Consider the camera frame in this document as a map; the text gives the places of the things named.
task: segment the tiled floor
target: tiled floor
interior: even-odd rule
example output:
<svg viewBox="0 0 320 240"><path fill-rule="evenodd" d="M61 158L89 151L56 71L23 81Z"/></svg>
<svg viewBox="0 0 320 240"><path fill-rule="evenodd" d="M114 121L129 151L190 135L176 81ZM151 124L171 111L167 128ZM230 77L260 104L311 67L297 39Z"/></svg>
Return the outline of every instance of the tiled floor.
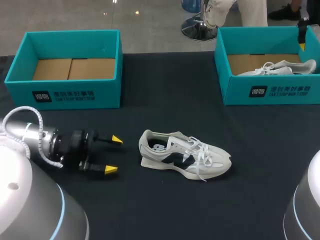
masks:
<svg viewBox="0 0 320 240"><path fill-rule="evenodd" d="M286 4L267 1L269 11ZM14 55L27 31L82 29L119 29L124 53L214 50L215 40L193 41L181 33L182 22L191 16L182 9L181 0L1 0L0 56ZM240 23L240 13L230 11L225 25ZM269 22L270 26L295 24Z"/></svg>

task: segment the cardboard insert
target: cardboard insert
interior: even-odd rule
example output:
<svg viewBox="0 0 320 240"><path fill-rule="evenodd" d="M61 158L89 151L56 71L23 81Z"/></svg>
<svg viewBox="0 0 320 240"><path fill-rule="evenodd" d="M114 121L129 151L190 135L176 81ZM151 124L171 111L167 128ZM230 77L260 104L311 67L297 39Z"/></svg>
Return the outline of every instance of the cardboard insert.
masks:
<svg viewBox="0 0 320 240"><path fill-rule="evenodd" d="M94 80L113 79L114 58L40 59L32 80Z"/></svg>
<svg viewBox="0 0 320 240"><path fill-rule="evenodd" d="M232 54L227 57L231 72L235 76L259 69L266 62L276 64L286 60L290 63L301 63L298 54Z"/></svg>

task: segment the sneaker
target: sneaker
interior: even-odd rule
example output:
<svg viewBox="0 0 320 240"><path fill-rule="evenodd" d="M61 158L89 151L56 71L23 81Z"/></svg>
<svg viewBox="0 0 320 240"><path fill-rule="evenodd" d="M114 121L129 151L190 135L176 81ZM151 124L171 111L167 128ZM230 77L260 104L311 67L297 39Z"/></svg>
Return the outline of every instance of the sneaker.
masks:
<svg viewBox="0 0 320 240"><path fill-rule="evenodd" d="M303 63L292 63L283 60L276 64L266 62L263 67L239 74L238 76L313 74L316 67L317 63L313 59Z"/></svg>
<svg viewBox="0 0 320 240"><path fill-rule="evenodd" d="M303 63L292 63L283 60L273 65L273 67L274 69L289 67L293 74L313 74L316 71L317 62L314 59L310 59Z"/></svg>
<svg viewBox="0 0 320 240"><path fill-rule="evenodd" d="M301 13L299 8L298 11L292 11L290 4L288 3L287 6L284 6L280 10L270 12L268 14L268 18L271 20L291 20L291 21L298 21L301 19Z"/></svg>
<svg viewBox="0 0 320 240"><path fill-rule="evenodd" d="M181 132L158 133L146 130L140 138L141 166L158 170L176 170L187 179L217 177L231 167L225 150L205 144Z"/></svg>
<svg viewBox="0 0 320 240"><path fill-rule="evenodd" d="M236 0L209 0L204 13L204 23L210 29L222 27Z"/></svg>
<svg viewBox="0 0 320 240"><path fill-rule="evenodd" d="M292 69L288 66L275 69L274 64L268 61L263 65L263 67L258 68L254 71L247 71L247 72L241 73L238 76L257 76L257 75L293 75L293 72L292 72Z"/></svg>

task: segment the shoe heel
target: shoe heel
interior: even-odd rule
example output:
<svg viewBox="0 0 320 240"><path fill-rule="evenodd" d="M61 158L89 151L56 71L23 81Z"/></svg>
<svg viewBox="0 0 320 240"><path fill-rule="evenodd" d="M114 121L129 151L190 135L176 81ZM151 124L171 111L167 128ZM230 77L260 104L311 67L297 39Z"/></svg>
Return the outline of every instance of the shoe heel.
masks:
<svg viewBox="0 0 320 240"><path fill-rule="evenodd" d="M142 157L141 166L145 168L158 169L158 170L168 169L167 168L168 166L165 163L153 161L145 157Z"/></svg>

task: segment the table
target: table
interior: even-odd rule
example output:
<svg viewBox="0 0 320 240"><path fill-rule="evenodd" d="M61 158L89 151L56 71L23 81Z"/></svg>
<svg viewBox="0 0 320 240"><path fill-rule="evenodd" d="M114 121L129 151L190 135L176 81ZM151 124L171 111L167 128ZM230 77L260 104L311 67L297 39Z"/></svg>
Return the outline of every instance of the table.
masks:
<svg viewBox="0 0 320 240"><path fill-rule="evenodd" d="M14 108L3 83L12 59L0 58L2 117ZM223 105L213 52L124 54L121 108L41 114L61 133L97 129L124 141L95 147L96 161L118 166L117 176L45 168L84 208L90 240L283 240L287 204L320 149L318 105ZM146 129L220 147L232 167L208 182L141 167Z"/></svg>

